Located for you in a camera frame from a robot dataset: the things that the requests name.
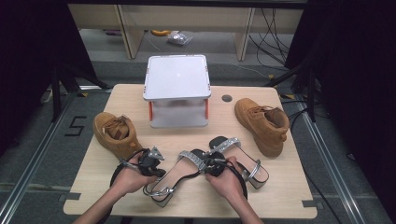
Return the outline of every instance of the finger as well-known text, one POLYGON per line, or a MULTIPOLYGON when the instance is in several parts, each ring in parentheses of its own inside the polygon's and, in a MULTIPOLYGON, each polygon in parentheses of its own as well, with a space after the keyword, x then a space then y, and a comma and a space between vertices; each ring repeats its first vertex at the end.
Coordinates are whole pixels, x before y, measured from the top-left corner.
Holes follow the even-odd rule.
POLYGON ((154 183, 156 180, 157 180, 157 176, 156 175, 148 176, 147 184, 154 183))
POLYGON ((238 171, 239 173, 242 172, 241 167, 239 167, 238 162, 236 161, 236 157, 235 156, 231 156, 227 159, 228 162, 230 162, 233 167, 236 169, 236 171, 238 171))
POLYGON ((210 174, 205 174, 205 178, 210 183, 213 180, 213 178, 215 178, 215 177, 213 175, 210 175, 210 174))
POLYGON ((142 156, 142 154, 143 152, 136 153, 136 155, 134 155, 131 159, 129 159, 128 162, 136 163, 139 160, 139 158, 142 156))

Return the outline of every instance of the hand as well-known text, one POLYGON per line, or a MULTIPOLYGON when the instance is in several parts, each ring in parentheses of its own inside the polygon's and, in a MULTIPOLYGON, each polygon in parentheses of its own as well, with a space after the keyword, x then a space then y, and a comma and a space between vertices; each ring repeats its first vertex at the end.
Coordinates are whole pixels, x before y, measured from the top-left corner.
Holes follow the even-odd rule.
MULTIPOLYGON (((236 157, 231 156, 227 159, 227 163, 233 166, 238 173, 241 173, 241 168, 238 166, 236 162, 236 157)), ((212 187, 216 190, 216 192, 223 198, 229 200, 231 197, 235 195, 243 196, 244 192, 242 191, 241 183, 235 174, 229 169, 225 168, 221 175, 215 177, 210 174, 205 175, 206 180, 212 185, 212 187)))
MULTIPOLYGON (((139 158, 142 156, 142 153, 138 153, 133 156, 128 162, 132 164, 138 164, 139 158)), ((137 169, 132 169, 129 167, 124 167, 119 174, 111 188, 117 189, 122 196, 127 193, 133 193, 143 186, 153 183, 157 179, 157 176, 145 176, 141 175, 137 169)))

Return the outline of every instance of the cable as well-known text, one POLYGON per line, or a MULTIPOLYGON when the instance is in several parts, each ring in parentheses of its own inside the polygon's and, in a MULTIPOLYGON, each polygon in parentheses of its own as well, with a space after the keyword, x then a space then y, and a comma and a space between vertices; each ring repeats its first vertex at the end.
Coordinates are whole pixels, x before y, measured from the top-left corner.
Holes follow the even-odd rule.
POLYGON ((290 103, 306 103, 306 101, 286 101, 286 102, 282 102, 282 104, 290 104, 290 103))
POLYGON ((265 23, 267 24, 267 27, 268 27, 267 33, 265 34, 264 38, 262 38, 263 41, 264 41, 268 46, 270 46, 271 48, 278 49, 280 55, 281 55, 282 58, 283 58, 283 60, 286 61, 286 56, 284 55, 283 52, 286 52, 286 53, 288 53, 288 52, 285 51, 285 50, 283 50, 283 49, 280 47, 279 43, 280 43, 281 45, 283 45, 286 49, 289 49, 289 48, 288 48, 285 44, 283 44, 282 41, 281 41, 281 40, 279 39, 279 37, 277 36, 276 20, 275 20, 276 9, 273 8, 273 18, 272 18, 272 20, 271 20, 271 23, 268 22, 268 20, 267 20, 265 14, 264 14, 263 9, 262 9, 262 15, 263 15, 263 17, 264 17, 264 19, 265 19, 265 23), (274 25, 275 34, 272 32, 272 29, 271 29, 271 28, 272 28, 272 25, 274 25), (274 46, 272 46, 272 45, 270 45, 270 44, 268 44, 268 43, 265 41, 265 37, 267 37, 268 33, 271 33, 271 36, 273 37, 273 39, 274 39, 275 42, 276 42, 277 48, 274 47, 274 46))
POLYGON ((282 60, 278 59, 274 54, 270 53, 269 51, 267 51, 266 49, 263 49, 263 48, 261 47, 261 44, 262 44, 263 41, 262 41, 262 42, 260 43, 260 45, 259 45, 259 44, 257 44, 257 43, 253 40, 253 38, 251 37, 251 35, 249 35, 248 37, 249 37, 250 40, 253 42, 253 44, 256 45, 256 47, 257 47, 257 54, 258 54, 259 50, 261 50, 262 52, 266 53, 268 56, 270 56, 271 58, 273 58, 273 59, 276 60, 277 62, 281 63, 282 65, 285 64, 282 60))
POLYGON ((262 77, 266 77, 266 78, 270 79, 269 77, 267 77, 266 75, 260 73, 257 70, 254 70, 254 69, 251 69, 251 68, 246 68, 246 67, 243 67, 243 66, 238 65, 238 64, 234 64, 234 63, 213 63, 213 64, 230 64, 230 65, 233 65, 233 66, 238 67, 238 68, 242 68, 242 69, 245 69, 245 70, 248 70, 248 71, 255 72, 255 73, 259 74, 262 77))
POLYGON ((218 154, 218 155, 220 155, 222 157, 222 159, 221 159, 222 161, 216 161, 215 159, 207 158, 205 160, 205 164, 206 165, 219 165, 222 168, 221 169, 215 168, 215 170, 210 170, 210 171, 205 170, 205 173, 213 175, 213 176, 219 176, 222 174, 222 172, 224 172, 224 170, 223 170, 224 168, 228 168, 238 179, 239 183, 241 184, 241 188, 242 188, 244 197, 246 199, 248 199, 248 188, 247 188, 244 178, 241 176, 241 174, 239 174, 239 172, 236 170, 236 168, 233 166, 233 164, 230 161, 226 161, 222 154, 218 154))
POLYGON ((158 51, 162 51, 161 49, 157 48, 157 46, 155 46, 155 45, 151 42, 151 40, 149 40, 149 39, 146 37, 146 35, 143 35, 143 37, 150 43, 150 45, 151 45, 152 47, 154 47, 154 48, 157 49, 158 51))
POLYGON ((303 170, 304 173, 306 175, 306 177, 309 179, 309 181, 312 183, 312 185, 314 186, 314 188, 318 191, 318 193, 320 194, 320 196, 322 197, 323 201, 327 204, 327 206, 329 206, 330 210, 332 211, 332 214, 334 215, 335 219, 337 219, 338 223, 342 223, 340 218, 337 216, 337 214, 335 214, 334 209, 332 209, 332 206, 330 205, 329 201, 327 201, 326 197, 323 195, 323 193, 319 190, 318 186, 315 184, 315 182, 311 179, 311 177, 309 176, 309 174, 306 172, 304 166, 303 166, 303 170))
POLYGON ((275 70, 279 70, 279 71, 283 71, 283 72, 289 71, 289 70, 287 70, 287 69, 281 69, 281 68, 272 67, 272 66, 268 66, 268 65, 263 64, 262 62, 260 62, 259 53, 256 54, 256 58, 257 58, 257 61, 259 62, 259 64, 261 64, 261 65, 264 66, 264 67, 271 68, 271 69, 275 69, 275 70))
MULTIPOLYGON (((290 132, 291 132, 291 133, 292 133, 292 128, 293 128, 293 126, 294 126, 295 121, 296 121, 297 118, 298 118, 300 115, 302 115, 306 110, 307 110, 307 108, 305 108, 305 109, 303 109, 303 110, 301 110, 301 111, 298 111, 298 112, 296 112, 296 113, 294 113, 294 114, 291 114, 291 115, 289 116, 289 119, 291 119, 291 118, 294 117, 294 121, 292 122, 292 124, 291 124, 291 126, 290 126, 290 132)), ((318 187, 318 186, 315 184, 315 182, 312 180, 311 176, 310 176, 310 175, 308 174, 308 172, 305 170, 304 166, 303 166, 303 170, 304 170, 304 173, 305 173, 306 177, 309 179, 309 181, 312 183, 312 185, 314 186, 314 188, 315 188, 315 189, 318 191, 318 193, 320 194, 320 197, 321 197, 321 198, 323 199, 323 201, 327 204, 327 206, 329 206, 329 209, 331 210, 331 212, 332 212, 332 214, 334 215, 335 219, 337 219, 337 222, 341 224, 342 222, 341 222, 340 218, 337 216, 337 214, 335 213, 334 209, 332 208, 332 206, 330 205, 330 203, 329 203, 329 201, 326 199, 326 197, 323 195, 323 193, 321 192, 321 190, 319 189, 319 187, 318 187)))

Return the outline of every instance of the box lid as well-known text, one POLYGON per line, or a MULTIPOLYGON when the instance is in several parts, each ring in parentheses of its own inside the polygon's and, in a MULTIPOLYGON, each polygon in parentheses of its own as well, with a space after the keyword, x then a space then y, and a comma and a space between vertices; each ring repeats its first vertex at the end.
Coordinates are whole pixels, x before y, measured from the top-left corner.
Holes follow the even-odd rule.
POLYGON ((207 99, 211 95, 204 55, 152 56, 148 59, 146 101, 207 99))

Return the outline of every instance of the rhinestone sandal strap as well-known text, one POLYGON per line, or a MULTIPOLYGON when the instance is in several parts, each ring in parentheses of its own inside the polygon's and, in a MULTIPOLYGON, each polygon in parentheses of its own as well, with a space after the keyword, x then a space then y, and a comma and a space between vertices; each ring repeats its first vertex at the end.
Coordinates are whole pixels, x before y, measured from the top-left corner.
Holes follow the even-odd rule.
POLYGON ((238 138, 233 137, 233 138, 229 138, 227 140, 225 140, 224 142, 222 142, 220 145, 218 145, 217 147, 210 149, 210 154, 214 153, 214 152, 219 152, 219 153, 223 153, 223 151, 225 149, 227 149, 228 147, 232 146, 233 144, 236 144, 238 147, 241 147, 241 142, 239 141, 238 138))
POLYGON ((202 172, 206 168, 206 165, 204 164, 204 161, 201 158, 199 158, 198 156, 196 156, 195 154, 193 154, 193 153, 191 153, 189 151, 186 151, 186 150, 181 151, 178 154, 178 158, 177 159, 181 160, 183 157, 191 160, 198 167, 198 170, 200 172, 202 172))

